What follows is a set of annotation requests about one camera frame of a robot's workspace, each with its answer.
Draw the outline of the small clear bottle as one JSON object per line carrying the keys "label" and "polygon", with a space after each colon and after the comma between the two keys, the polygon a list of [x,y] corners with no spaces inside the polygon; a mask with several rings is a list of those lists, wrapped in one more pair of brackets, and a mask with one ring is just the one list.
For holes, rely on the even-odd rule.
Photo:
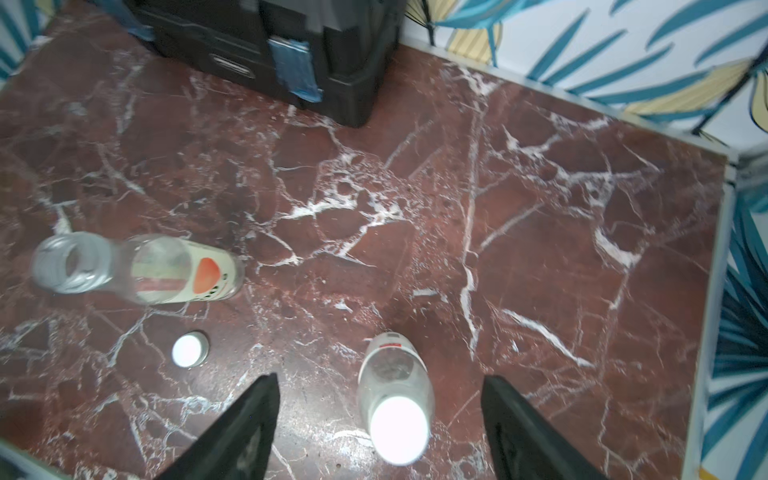
{"label": "small clear bottle", "polygon": [[40,243],[31,275],[58,294],[108,291],[159,305],[228,299],[241,289],[245,267],[226,250],[182,238],[147,234],[118,241],[72,232]]}

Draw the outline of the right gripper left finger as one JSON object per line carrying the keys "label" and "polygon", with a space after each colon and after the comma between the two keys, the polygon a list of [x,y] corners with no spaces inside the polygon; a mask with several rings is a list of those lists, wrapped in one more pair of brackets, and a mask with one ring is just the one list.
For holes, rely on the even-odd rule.
{"label": "right gripper left finger", "polygon": [[275,373],[262,375],[187,449],[160,479],[265,477],[280,406]]}

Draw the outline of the large white label bottle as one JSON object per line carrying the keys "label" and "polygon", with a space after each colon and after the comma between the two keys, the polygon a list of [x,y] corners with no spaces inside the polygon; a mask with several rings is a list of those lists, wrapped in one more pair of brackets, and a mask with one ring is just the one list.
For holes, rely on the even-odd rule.
{"label": "large white label bottle", "polygon": [[435,397],[426,365],[404,335],[385,332],[370,341],[358,374],[357,400],[368,435],[373,410],[382,400],[393,396],[408,397],[424,409],[431,438]]}

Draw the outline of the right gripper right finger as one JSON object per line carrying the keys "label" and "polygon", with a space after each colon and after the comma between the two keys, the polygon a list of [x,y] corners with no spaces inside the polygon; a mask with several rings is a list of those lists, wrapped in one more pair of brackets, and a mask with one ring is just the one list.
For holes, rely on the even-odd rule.
{"label": "right gripper right finger", "polygon": [[498,479],[603,479],[503,377],[484,377],[481,409]]}

